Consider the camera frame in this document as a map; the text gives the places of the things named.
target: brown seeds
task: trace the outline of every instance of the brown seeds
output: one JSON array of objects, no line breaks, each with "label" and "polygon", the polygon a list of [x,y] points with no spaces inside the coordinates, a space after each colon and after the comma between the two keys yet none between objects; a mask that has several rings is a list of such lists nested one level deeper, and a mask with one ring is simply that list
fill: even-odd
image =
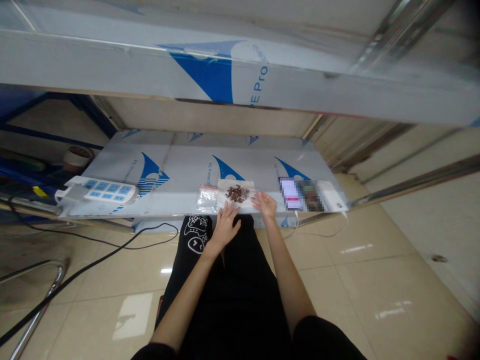
[{"label": "brown seeds", "polygon": [[240,185],[237,185],[235,188],[230,186],[228,189],[228,193],[225,196],[236,202],[236,203],[243,203],[249,197],[250,190],[247,188],[242,188]]}]

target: metal leg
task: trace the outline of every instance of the metal leg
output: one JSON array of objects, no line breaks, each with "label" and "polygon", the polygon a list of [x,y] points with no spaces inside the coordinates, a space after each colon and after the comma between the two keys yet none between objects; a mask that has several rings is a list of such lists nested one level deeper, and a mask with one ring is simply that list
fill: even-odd
[{"label": "metal leg", "polygon": [[[38,262],[36,264],[27,266],[27,267],[25,267],[21,270],[15,271],[14,273],[12,273],[10,275],[1,277],[0,278],[0,284],[5,283],[7,281],[10,281],[12,279],[18,278],[21,275],[27,274],[27,273],[29,273],[33,270],[37,270],[37,269],[42,268],[46,265],[55,265],[57,267],[56,277],[55,277],[55,280],[53,280],[53,283],[51,284],[50,290],[48,290],[48,292],[46,293],[45,297],[47,297],[51,293],[53,293],[59,287],[59,285],[62,283],[62,280],[65,276],[65,273],[67,272],[67,268],[68,268],[68,265],[69,265],[69,259],[66,259],[66,260],[63,260],[63,261],[53,259],[53,260],[45,260],[45,261]],[[34,333],[35,329],[37,328],[37,326],[40,322],[40,319],[42,318],[45,311],[47,310],[47,307],[48,307],[48,305],[45,306],[42,310],[40,310],[35,315],[35,317],[30,321],[30,324],[28,324],[28,327],[26,328],[25,333],[21,337],[20,341],[18,342],[18,345],[16,346],[15,350],[13,351],[12,355],[10,356],[10,360],[17,360],[17,359],[20,358],[20,356],[22,355],[22,352],[25,349],[25,346],[27,346],[27,343],[30,340],[30,337]]]},{"label": "metal leg", "polygon": [[[423,175],[411,178],[396,185],[389,186],[385,189],[376,191],[367,196],[351,201],[348,205],[348,212],[352,212],[370,205],[378,204],[386,200],[398,198],[402,195],[410,194],[437,184],[445,183],[447,181],[458,179],[466,175],[474,174],[478,171],[480,171],[480,154],[467,157],[466,159],[440,167]],[[305,226],[307,224],[334,215],[338,215],[338,213],[322,212],[320,214],[299,221],[298,227],[301,228],[302,226]]]}]

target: white power strip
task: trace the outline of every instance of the white power strip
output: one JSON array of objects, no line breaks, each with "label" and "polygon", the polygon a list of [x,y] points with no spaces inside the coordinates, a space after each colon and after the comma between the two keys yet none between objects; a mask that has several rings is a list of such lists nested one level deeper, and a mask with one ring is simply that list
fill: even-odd
[{"label": "white power strip", "polygon": [[68,189],[55,192],[57,203],[62,199],[69,199],[130,205],[140,197],[139,189],[135,185],[92,177],[74,176],[65,186]]}]

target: left hand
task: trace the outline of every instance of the left hand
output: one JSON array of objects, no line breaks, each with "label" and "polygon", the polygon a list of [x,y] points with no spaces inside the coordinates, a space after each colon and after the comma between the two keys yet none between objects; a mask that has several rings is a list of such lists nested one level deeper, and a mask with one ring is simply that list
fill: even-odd
[{"label": "left hand", "polygon": [[225,201],[225,208],[218,211],[216,218],[215,231],[209,242],[206,243],[205,251],[215,256],[218,256],[223,250],[225,245],[227,245],[239,232],[240,226],[242,225],[241,220],[238,220],[236,225],[233,226],[235,216],[240,211],[240,207],[234,210],[235,202],[229,206],[229,203]]}]

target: plastic bag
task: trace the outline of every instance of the plastic bag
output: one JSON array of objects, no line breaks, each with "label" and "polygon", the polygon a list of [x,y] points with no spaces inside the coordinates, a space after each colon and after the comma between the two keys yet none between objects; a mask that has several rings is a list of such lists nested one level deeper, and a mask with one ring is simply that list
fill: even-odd
[{"label": "plastic bag", "polygon": [[196,209],[200,214],[216,214],[219,188],[210,184],[201,184]]}]

